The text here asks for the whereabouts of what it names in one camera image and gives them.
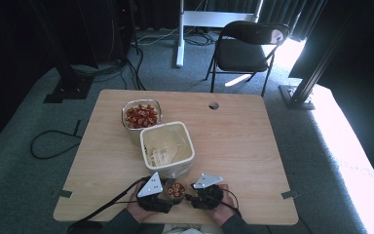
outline wooden table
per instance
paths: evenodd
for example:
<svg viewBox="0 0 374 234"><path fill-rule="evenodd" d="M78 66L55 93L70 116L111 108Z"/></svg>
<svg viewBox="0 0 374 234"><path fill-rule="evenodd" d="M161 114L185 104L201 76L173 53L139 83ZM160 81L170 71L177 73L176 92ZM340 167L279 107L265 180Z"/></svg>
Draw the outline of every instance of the wooden table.
<svg viewBox="0 0 374 234"><path fill-rule="evenodd" d="M121 123L124 103L140 98L158 101L162 123L181 121L186 125L196 150L194 164L185 177L187 184L196 182L201 173L223 176L222 183L229 184L238 197L248 223L297 222L293 200L281 196L289 186L262 97L121 90L100 93L63 187L73 195L59 197L56 220L87 216L137 179L149 175L141 149L131 143ZM217 102L219 108L209 108L212 102ZM121 201L128 201L132 192ZM110 220L125 206L112 206L93 220ZM193 209L187 201L146 222L213 223L204 211Z"/></svg>

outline gray carpet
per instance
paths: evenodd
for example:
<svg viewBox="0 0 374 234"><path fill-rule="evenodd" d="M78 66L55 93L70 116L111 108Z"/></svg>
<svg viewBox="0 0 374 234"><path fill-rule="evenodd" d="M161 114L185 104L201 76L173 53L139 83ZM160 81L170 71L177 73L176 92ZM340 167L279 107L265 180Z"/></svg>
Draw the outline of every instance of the gray carpet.
<svg viewBox="0 0 374 234"><path fill-rule="evenodd" d="M144 57L139 78L147 90L209 92L209 81L201 79L206 74L213 46L186 44L182 68L174 67L174 40L161 40L140 48ZM134 48L131 48L129 58L134 66L140 62ZM278 58L264 99L290 188L299 193L294 202L302 219L292 226L254 225L254 229L259 233L270 230L274 234L311 233L309 229L315 234L366 233L335 165L329 159L311 111L286 108L278 86L300 81L288 79L289 67L280 66L279 61ZM229 88L223 84L234 76L220 76L215 91L260 95L263 75L258 74L249 83ZM30 154L30 143L47 130L73 134L78 121L81 122L77 136L81 136L99 92L134 89L132 78L130 67L126 66L121 75L96 77L87 99L70 99L59 104L43 103L59 79L55 69L35 84L0 135L0 233L65 233L69 223L55 221L53 212L57 193L66 180L77 148L53 159L38 160ZM48 156L78 141L73 136L50 134L39 138L34 149L40 155Z"/></svg>

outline chair seat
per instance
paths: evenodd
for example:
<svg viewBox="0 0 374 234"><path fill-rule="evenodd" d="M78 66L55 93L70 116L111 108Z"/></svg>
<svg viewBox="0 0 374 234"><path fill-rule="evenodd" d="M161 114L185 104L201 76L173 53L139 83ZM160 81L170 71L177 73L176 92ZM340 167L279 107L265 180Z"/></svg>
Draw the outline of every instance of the chair seat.
<svg viewBox="0 0 374 234"><path fill-rule="evenodd" d="M217 53L218 67L224 71L262 72L269 67L260 45L236 39L222 39Z"/></svg>

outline white container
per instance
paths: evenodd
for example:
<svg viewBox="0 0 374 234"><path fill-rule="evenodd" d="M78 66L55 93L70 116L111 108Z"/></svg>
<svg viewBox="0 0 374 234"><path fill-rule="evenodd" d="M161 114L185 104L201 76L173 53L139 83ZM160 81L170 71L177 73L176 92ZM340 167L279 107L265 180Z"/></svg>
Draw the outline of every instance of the white container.
<svg viewBox="0 0 374 234"><path fill-rule="evenodd" d="M137 100L129 101L126 104L124 104L123 110L122 110L122 122L123 122L124 127L129 132L131 142L135 145L140 145L139 134L145 128L132 128L126 124L125 120L127 117L127 110L129 110L132 107L138 107L140 104L143 106L147 106L148 104L150 104L158 112L157 114L158 119L155 125L159 125L161 122L161 118L162 118L162 111L161 111L160 105L154 99L137 99Z"/></svg>
<svg viewBox="0 0 374 234"><path fill-rule="evenodd" d="M143 129L140 142L145 166L152 174L178 178L193 165L196 153L187 128L181 122Z"/></svg>

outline black chair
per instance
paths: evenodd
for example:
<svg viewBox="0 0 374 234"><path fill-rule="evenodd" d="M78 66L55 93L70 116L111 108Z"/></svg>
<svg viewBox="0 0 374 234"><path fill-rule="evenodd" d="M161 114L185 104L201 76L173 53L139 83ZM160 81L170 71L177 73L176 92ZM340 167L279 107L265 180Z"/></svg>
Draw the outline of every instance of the black chair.
<svg viewBox="0 0 374 234"><path fill-rule="evenodd" d="M289 29L284 24L241 20L228 23L220 32L205 78L207 80L208 74L212 73L210 92L214 91L216 73L251 74L246 80L248 82L257 72L267 70L261 93L263 97L275 60L275 51L288 36ZM275 47L265 56L263 45Z"/></svg>

